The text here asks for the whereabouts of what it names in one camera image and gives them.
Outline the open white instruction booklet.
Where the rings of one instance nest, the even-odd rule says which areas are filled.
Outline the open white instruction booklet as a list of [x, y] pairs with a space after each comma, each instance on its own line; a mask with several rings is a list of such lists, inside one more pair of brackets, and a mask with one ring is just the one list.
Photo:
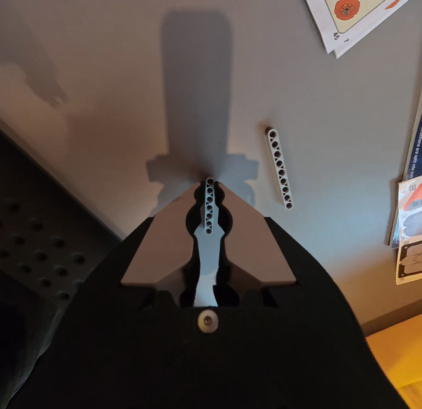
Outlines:
[[409, 0], [306, 0], [327, 53], [341, 57]]

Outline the long grey holed beam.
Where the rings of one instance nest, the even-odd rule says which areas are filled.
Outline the long grey holed beam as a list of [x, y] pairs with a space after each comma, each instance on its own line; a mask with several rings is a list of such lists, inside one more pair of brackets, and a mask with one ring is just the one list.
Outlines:
[[291, 210], [294, 205], [286, 170], [286, 164], [281, 148], [281, 140], [277, 130], [271, 126], [266, 127], [265, 135], [273, 172], [276, 177], [277, 191], [279, 192], [285, 209]]

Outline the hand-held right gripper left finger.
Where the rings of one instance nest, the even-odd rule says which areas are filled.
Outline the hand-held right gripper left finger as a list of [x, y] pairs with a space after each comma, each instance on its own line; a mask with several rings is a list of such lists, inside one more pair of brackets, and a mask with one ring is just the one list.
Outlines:
[[186, 289], [184, 267], [193, 255], [194, 239], [186, 218], [196, 204], [195, 183], [156, 215], [147, 229], [121, 284], [168, 291], [176, 304]]

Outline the blue manual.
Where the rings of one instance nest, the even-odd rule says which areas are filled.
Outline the blue manual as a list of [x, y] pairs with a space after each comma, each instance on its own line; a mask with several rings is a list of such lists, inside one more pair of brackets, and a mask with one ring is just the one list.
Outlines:
[[[407, 181], [414, 177], [421, 176], [421, 129], [422, 129], [422, 96], [419, 97], [419, 103], [416, 111], [415, 121], [409, 141], [408, 153], [404, 165], [404, 173], [400, 182]], [[391, 235], [389, 239], [389, 246], [392, 249], [397, 249], [399, 247], [400, 234], [399, 234], [399, 216], [398, 216], [398, 206], [393, 218]]]

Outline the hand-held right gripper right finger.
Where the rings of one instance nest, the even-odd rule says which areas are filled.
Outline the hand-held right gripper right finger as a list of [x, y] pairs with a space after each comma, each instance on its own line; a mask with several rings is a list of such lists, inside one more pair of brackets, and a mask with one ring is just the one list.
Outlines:
[[223, 230], [217, 301], [240, 301], [249, 290], [293, 285], [293, 274], [264, 216], [217, 183], [218, 225]]

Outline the grey desk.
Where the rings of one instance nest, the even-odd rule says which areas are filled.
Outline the grey desk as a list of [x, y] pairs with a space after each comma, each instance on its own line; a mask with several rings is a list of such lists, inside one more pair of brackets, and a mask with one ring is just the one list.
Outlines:
[[6, 131], [108, 227], [124, 238], [214, 176], [311, 252], [362, 324], [421, 300], [387, 245], [420, 90], [421, 0], [340, 58], [305, 0], [1, 0]]

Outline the orange print leaflet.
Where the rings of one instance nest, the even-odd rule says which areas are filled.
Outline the orange print leaflet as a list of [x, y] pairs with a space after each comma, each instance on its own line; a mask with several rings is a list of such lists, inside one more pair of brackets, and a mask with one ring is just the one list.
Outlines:
[[422, 177], [398, 187], [399, 247], [396, 285], [422, 278]]

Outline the black perforated mat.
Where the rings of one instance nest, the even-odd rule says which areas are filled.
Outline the black perforated mat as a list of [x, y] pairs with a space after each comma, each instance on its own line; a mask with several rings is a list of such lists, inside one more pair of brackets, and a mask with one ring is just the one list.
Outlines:
[[1, 270], [66, 309], [110, 297], [88, 278], [118, 237], [1, 132]]

